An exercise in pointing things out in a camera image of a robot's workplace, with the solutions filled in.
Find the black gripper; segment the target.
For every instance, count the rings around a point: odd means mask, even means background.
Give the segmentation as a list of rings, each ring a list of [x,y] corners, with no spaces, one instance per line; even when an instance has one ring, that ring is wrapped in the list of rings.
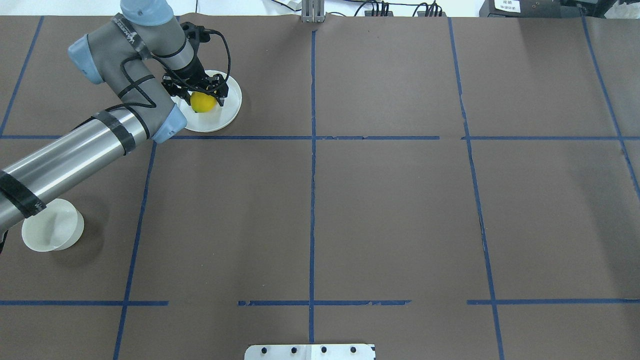
[[[171,97],[189,101],[192,92],[203,92],[215,97],[219,107],[224,107],[229,94],[227,77],[222,73],[214,75],[195,76],[190,79],[172,77],[169,73],[162,76],[161,84]]]

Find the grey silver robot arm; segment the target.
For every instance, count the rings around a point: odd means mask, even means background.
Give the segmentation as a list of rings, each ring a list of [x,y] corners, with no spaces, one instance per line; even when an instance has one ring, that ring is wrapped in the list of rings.
[[[1,232],[47,205],[119,157],[185,129],[173,97],[227,96],[227,78],[209,76],[198,57],[214,29],[179,23],[165,0],[122,0],[108,23],[67,50],[92,84],[107,84],[120,103],[92,114],[68,134],[1,171]]]

